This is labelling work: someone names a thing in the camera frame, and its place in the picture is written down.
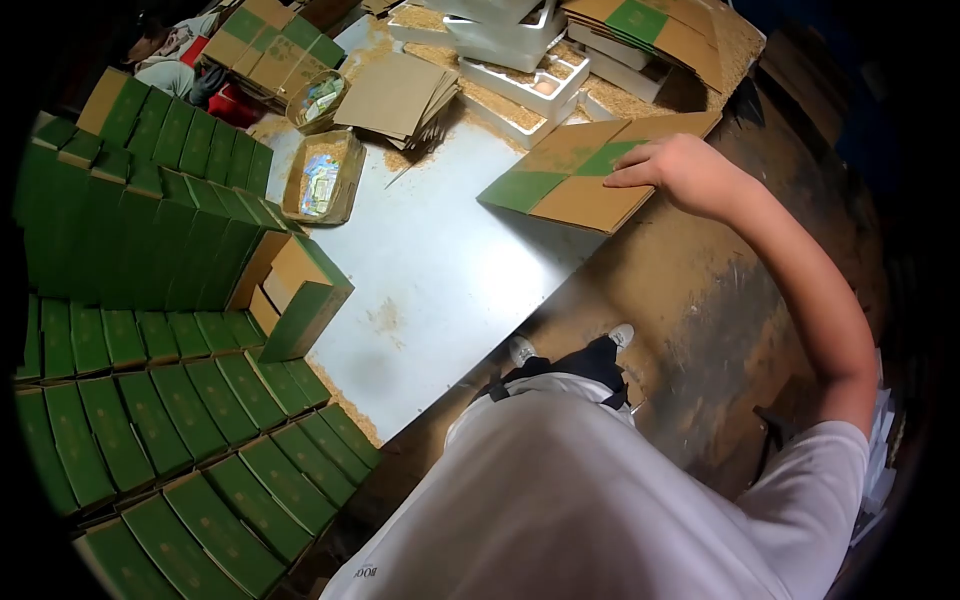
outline stack of green boxes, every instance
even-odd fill
[[[21,429],[117,597],[264,597],[380,460],[303,359],[257,363],[244,313],[128,312],[140,369],[111,372],[114,311],[31,305],[65,321],[86,376],[21,386]]]
[[[96,131],[55,118],[24,155],[14,218],[31,286],[110,309],[223,310],[263,233],[287,230],[262,200],[273,152],[111,70],[80,123]]]

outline shoe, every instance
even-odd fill
[[[616,353],[619,354],[634,340],[634,326],[626,323],[619,324],[610,330],[607,337],[616,342]]]
[[[514,364],[518,367],[522,367],[527,360],[534,356],[539,356],[534,345],[530,343],[530,340],[522,335],[515,335],[510,338],[510,341],[507,343],[507,348],[510,349],[510,357],[514,359]]]

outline table surface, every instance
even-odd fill
[[[372,44],[368,31],[363,18],[336,41],[350,52]],[[279,202],[300,140],[293,129],[261,138],[274,150],[268,200]],[[389,187],[396,173],[382,149],[366,146],[349,221],[310,232],[355,289],[308,358],[386,442],[502,343],[605,237],[478,203],[519,158],[478,126],[457,123],[432,160]]]

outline styrofoam tray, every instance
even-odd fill
[[[408,4],[412,3],[403,2],[390,11],[391,18],[387,22],[387,29],[390,30],[390,35],[393,36],[395,40],[402,42],[412,41],[417,44],[426,44],[428,46],[443,46],[444,48],[453,47],[453,36],[450,34],[450,31],[435,32],[431,29],[420,29],[417,27],[404,27],[403,25],[397,25],[394,22],[397,10],[399,10],[401,7],[407,6]]]
[[[512,69],[523,71],[524,73],[533,73],[537,69],[537,65],[540,64],[540,59],[546,54],[546,51],[553,48],[554,45],[563,38],[564,33],[561,32],[558,36],[550,40],[550,43],[542,50],[539,50],[535,54],[524,54],[513,48],[506,48],[499,45],[489,47],[461,46],[454,42],[453,48],[457,51],[458,55],[466,59],[492,62],[493,64],[509,66]]]
[[[517,144],[519,144],[521,148],[526,150],[530,150],[536,146],[537,143],[544,139],[548,133],[557,129],[558,125],[566,120],[568,116],[573,114],[573,111],[577,108],[577,96],[578,95],[575,94],[572,98],[567,100],[566,104],[560,109],[556,117],[544,119],[532,130],[524,130],[513,121],[500,116],[479,102],[473,100],[467,96],[467,94],[463,92],[457,94],[457,97],[460,98],[460,101],[463,102],[467,108],[476,112],[480,118],[487,121],[504,134],[508,135]]]
[[[670,71],[667,71],[658,81],[649,79],[634,68],[614,60],[595,48],[586,48],[587,56],[590,57],[592,67],[590,71],[597,77],[602,77],[611,84],[627,91],[644,102],[653,103],[663,87],[663,82],[669,77]]]
[[[584,57],[580,64],[571,64],[557,57],[546,57],[551,63],[558,63],[570,69],[565,79],[558,79],[546,69],[538,68],[531,84],[522,84],[510,79],[503,73],[490,70],[483,64],[460,57],[460,73],[475,84],[482,85],[504,98],[513,100],[522,107],[527,107],[536,114],[546,118],[553,118],[560,114],[566,102],[577,95],[580,86],[587,80],[590,73],[590,59]],[[540,82],[550,82],[556,86],[549,95],[534,89]]]
[[[564,30],[566,14],[557,11],[557,0],[546,0],[537,23],[524,25],[491,25],[459,16],[445,16],[444,25],[459,46],[477,48],[510,48],[520,54],[536,54]]]
[[[431,11],[454,14],[495,25],[515,25],[530,13],[540,0],[424,0]]]
[[[626,44],[621,44],[618,41],[613,41],[606,37],[598,36],[588,27],[580,25],[579,23],[570,23],[570,26],[566,29],[566,34],[570,39],[583,42],[590,48],[595,48],[612,59],[619,60],[633,67],[635,71],[641,70],[647,65],[647,62],[653,59],[653,56],[642,50],[631,48]]]

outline floor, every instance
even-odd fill
[[[766,127],[729,115],[708,141],[763,181],[837,263],[875,333],[886,282],[869,193],[834,155],[819,161],[761,93]],[[816,386],[779,292],[732,231],[657,194],[519,330],[557,359],[619,323],[636,427],[727,498],[750,487],[765,437],[755,406],[803,424]],[[385,460],[277,597],[304,597],[372,534],[440,458],[446,428],[495,369],[495,351],[384,447]]]

